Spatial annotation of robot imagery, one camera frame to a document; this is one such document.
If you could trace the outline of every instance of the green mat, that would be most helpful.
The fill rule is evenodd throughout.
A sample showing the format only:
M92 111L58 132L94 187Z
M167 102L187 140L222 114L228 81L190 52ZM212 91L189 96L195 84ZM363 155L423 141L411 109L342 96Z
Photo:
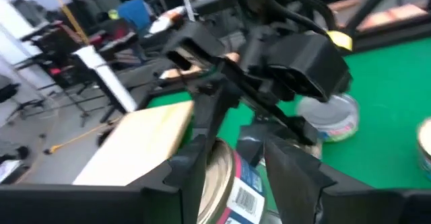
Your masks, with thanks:
M323 146L323 161L375 188L431 188L418 167L416 131L431 116L431 39L346 58L354 78L349 92L359 103L359 131L340 143ZM154 99L150 106L188 100L186 93ZM293 114L295 102L281 103ZM235 147L239 126L249 124L245 105L231 109L219 136ZM268 207L275 208L272 195Z

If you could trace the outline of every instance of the gray floor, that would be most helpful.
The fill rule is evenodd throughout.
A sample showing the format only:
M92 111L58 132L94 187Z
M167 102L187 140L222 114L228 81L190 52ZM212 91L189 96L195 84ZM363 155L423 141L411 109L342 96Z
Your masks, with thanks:
M406 2L417 1L423 0L406 0ZM377 11L393 7L395 6L395 2L396 0L385 0ZM351 8L342 13L338 13L338 19L342 22L347 21L357 9L357 7ZM167 67L169 67L169 63L167 62L154 63L153 65L124 73L120 78L123 81L127 81L130 85L135 85L149 81L152 78L152 72L154 70L161 71ZM139 100L142 90L144 89L145 87L134 90L133 97ZM85 91L82 97L87 98L98 94L101 94L99 90L91 89ZM57 103L52 103L52 105L63 105L68 103L69 100L64 96L59 96L55 98L55 101ZM101 98L99 100L86 102L82 104L82 106L85 109L92 109L103 106L106 102L106 98ZM34 163L33 168L22 182L38 184L72 183L83 166L85 166L97 150L95 139L100 130L68 144L68 146L58 150L52 155L43 155L42 150L53 145L65 143L99 126L99 119L104 113L105 110L92 112L85 127L80 127L80 112L77 108L71 106L59 110L56 114L55 112L47 112L38 116L29 117L25 120L17 119L13 126L4 126L0 128L0 137L2 139L28 145L32 149L33 155L28 161ZM47 134L46 142L43 145L41 145L38 140L40 134Z

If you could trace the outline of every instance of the table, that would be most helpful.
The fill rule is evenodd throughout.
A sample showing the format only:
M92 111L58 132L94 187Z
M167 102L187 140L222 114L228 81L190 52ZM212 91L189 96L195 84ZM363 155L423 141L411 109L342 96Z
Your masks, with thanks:
M431 188L418 167L416 131L431 116L431 39L346 57L354 81L350 94L360 106L359 131L340 143L323 146L323 161L375 188ZM187 93L154 99L150 107L190 100ZM296 102L281 103L293 114ZM239 126L253 113L241 104L231 109L218 136L236 146ZM262 175L265 169L258 167ZM265 185L269 187L266 176ZM276 209L272 194L269 209Z

